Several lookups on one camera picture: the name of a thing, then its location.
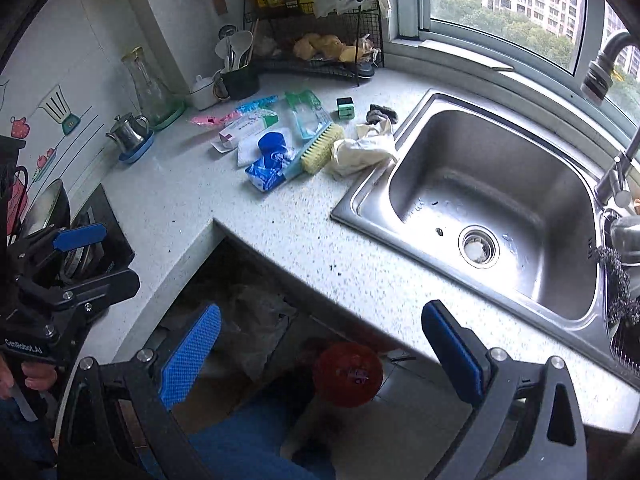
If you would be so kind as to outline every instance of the metal teapot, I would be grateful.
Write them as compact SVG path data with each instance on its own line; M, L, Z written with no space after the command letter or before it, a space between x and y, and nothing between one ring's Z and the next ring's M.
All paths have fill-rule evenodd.
M117 115L115 121L109 133L105 135L118 145L122 153L134 153L151 135L149 121L145 116L134 117L131 113L122 117Z

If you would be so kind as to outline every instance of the floor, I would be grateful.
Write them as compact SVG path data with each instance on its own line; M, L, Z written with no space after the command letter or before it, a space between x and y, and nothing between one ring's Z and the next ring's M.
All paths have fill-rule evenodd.
M291 367L308 338L337 339L315 320L299 314L280 341L264 372L264 380ZM401 356L395 352L391 357ZM466 404L421 372L420 363L394 364L383 359L385 380L377 396L355 409L339 409L314 399L281 449L290 458L318 429L318 419L332 414L340 422L327 442L338 480L403 478L423 480L436 465L470 413ZM240 372L201 376L174 415L185 432L223 420L257 386Z

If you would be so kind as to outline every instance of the sink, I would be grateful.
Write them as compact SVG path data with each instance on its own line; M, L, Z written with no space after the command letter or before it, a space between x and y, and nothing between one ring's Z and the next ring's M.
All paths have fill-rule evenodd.
M437 89L394 137L398 163L365 172L332 218L640 387L610 348L606 275L594 257L605 211L584 156L508 108Z

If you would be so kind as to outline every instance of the glass carafe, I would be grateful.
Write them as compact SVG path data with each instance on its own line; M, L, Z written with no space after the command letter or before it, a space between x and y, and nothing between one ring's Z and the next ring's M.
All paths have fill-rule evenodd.
M184 111L184 100L170 92L162 80L146 63L141 46L122 57L127 67L144 115L154 131L162 130L173 123Z

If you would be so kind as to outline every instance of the window frame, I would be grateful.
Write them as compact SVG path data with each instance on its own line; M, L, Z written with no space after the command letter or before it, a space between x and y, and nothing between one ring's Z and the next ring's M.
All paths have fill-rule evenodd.
M595 107L583 99L580 90L588 65L600 49L605 20L604 0L583 2L582 9L579 9L581 14L576 13L577 28L572 34L576 37L578 47L574 48L568 69L508 40L463 25L432 19L431 0L398 0L396 17L399 39L434 40L506 63L513 67L514 72L572 102L591 119L610 130L616 140L625 144L638 129L631 119L609 99L605 99L600 107Z

